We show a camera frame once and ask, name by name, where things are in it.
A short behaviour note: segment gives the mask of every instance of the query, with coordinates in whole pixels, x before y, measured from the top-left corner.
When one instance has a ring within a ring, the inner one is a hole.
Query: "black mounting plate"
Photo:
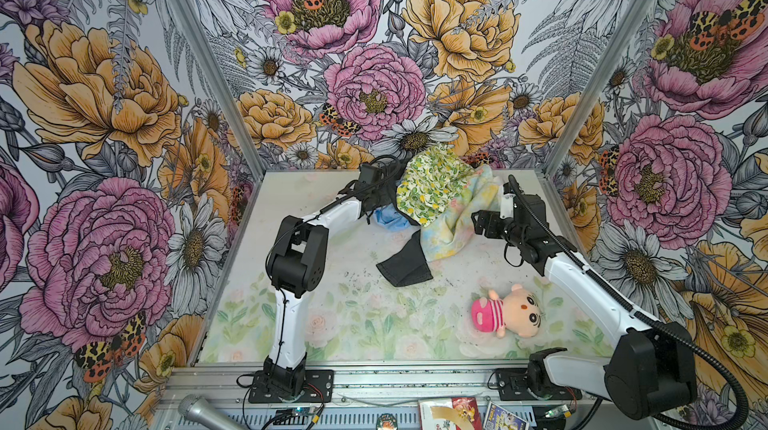
[[[306,370],[306,383],[311,383],[322,392],[322,396],[309,390],[293,400],[299,403],[329,403],[333,395],[333,370]],[[254,377],[254,383],[248,392],[248,403],[286,403],[274,390],[267,388],[266,376],[262,372]]]
[[[496,368],[493,371],[496,377],[496,386],[498,387],[498,397],[502,402],[513,402],[517,400],[543,400],[535,396],[528,390],[528,369],[527,368]],[[576,399],[581,399],[581,390],[572,388]],[[557,400],[571,400],[571,393],[565,387],[552,387],[552,397]]]

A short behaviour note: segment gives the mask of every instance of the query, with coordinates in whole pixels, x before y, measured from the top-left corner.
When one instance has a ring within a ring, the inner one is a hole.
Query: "blue cloth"
[[[400,215],[392,204],[374,210],[373,220],[390,232],[402,232],[411,225],[408,219]]]

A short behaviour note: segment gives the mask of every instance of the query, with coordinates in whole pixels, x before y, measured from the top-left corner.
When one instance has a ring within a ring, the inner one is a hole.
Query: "floral tabletop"
[[[509,170],[494,172],[506,180]],[[532,170],[516,170],[522,188],[543,194]],[[262,267],[286,215],[303,216],[327,204],[357,172],[268,173],[213,317],[201,362],[262,362],[272,346],[275,297]],[[548,220],[555,232],[552,214]],[[391,233],[361,219],[328,244],[326,272],[313,293],[306,349],[311,361],[463,360],[527,358],[564,346],[608,356],[603,332],[559,288],[528,264],[504,262],[499,240],[474,237],[457,255],[431,262],[434,279],[395,288],[376,264],[398,252],[414,229]],[[519,254],[508,253],[515,262]],[[499,339],[472,326],[472,301],[493,289],[501,295],[520,282],[536,293],[544,323],[523,339]]]

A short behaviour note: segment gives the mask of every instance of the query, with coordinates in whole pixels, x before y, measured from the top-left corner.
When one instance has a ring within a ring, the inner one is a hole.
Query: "round badge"
[[[391,413],[383,413],[376,420],[376,430],[397,430],[397,418]]]

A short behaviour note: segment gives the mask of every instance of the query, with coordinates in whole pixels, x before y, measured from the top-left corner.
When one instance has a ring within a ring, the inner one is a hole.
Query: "black cloth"
[[[408,286],[432,280],[432,273],[424,258],[419,230],[398,253],[376,264],[384,278],[394,286]]]

